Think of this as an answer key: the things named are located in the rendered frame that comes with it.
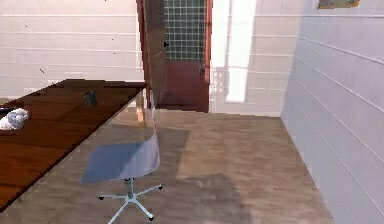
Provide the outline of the dark red glazed door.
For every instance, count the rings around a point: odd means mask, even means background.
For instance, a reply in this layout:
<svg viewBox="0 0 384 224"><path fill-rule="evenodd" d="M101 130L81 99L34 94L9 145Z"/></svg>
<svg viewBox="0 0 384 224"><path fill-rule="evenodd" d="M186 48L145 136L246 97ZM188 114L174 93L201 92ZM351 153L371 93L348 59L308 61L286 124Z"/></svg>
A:
<svg viewBox="0 0 384 224"><path fill-rule="evenodd" d="M158 108L209 110L212 2L136 0L144 79Z"/></svg>

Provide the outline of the dark brown wooden table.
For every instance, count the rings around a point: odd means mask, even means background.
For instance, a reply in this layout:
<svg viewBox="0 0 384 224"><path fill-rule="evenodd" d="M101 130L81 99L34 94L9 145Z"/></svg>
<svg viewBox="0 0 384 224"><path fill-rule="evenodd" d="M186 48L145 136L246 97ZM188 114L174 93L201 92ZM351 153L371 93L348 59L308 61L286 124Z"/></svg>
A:
<svg viewBox="0 0 384 224"><path fill-rule="evenodd" d="M0 131L0 213L146 88L144 82L66 79L7 102L29 118ZM96 94L88 105L85 92Z"/></svg>

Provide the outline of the white crumpled object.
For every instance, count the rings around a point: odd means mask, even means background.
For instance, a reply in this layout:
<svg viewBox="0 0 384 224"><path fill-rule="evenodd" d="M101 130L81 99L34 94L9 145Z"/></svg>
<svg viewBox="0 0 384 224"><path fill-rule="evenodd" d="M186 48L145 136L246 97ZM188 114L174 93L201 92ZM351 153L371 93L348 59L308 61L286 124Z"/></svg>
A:
<svg viewBox="0 0 384 224"><path fill-rule="evenodd" d="M29 112L23 108L11 110L0 118L0 130L20 129L28 118Z"/></svg>

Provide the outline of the translucent blue swivel chair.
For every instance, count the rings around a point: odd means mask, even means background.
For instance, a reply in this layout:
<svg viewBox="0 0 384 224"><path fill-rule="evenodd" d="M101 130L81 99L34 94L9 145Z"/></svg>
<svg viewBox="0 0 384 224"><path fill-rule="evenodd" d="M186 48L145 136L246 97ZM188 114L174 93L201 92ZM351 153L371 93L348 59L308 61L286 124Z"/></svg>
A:
<svg viewBox="0 0 384 224"><path fill-rule="evenodd" d="M128 204L135 204L150 221L154 220L154 215L138 201L138 197L150 191L162 190L163 185L155 185L141 192L134 191L134 180L151 174L160 165L160 147L155 119L156 100L153 92L150 92L150 104L153 122L152 136L148 140L140 142L97 146L91 153L81 178L82 183L123 180L126 184L127 192L125 194L100 194L98 196L100 200L111 198L124 201L108 224L113 224Z"/></svg>

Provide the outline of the framed wall picture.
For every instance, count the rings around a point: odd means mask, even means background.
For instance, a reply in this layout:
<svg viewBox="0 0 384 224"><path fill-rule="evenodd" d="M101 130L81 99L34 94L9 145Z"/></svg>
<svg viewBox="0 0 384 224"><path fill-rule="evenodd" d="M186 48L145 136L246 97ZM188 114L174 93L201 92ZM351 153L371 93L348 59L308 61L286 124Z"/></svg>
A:
<svg viewBox="0 0 384 224"><path fill-rule="evenodd" d="M359 5L360 0L319 0L318 9L353 8Z"/></svg>

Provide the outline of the small dark grey object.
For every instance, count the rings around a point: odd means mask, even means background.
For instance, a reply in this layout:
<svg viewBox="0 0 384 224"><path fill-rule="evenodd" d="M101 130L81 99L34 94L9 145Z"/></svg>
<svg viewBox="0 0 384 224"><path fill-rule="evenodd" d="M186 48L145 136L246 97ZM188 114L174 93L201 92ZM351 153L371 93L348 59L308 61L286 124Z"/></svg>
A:
<svg viewBox="0 0 384 224"><path fill-rule="evenodd" d="M83 97L88 105L95 106L97 104L96 94L94 92L85 92Z"/></svg>

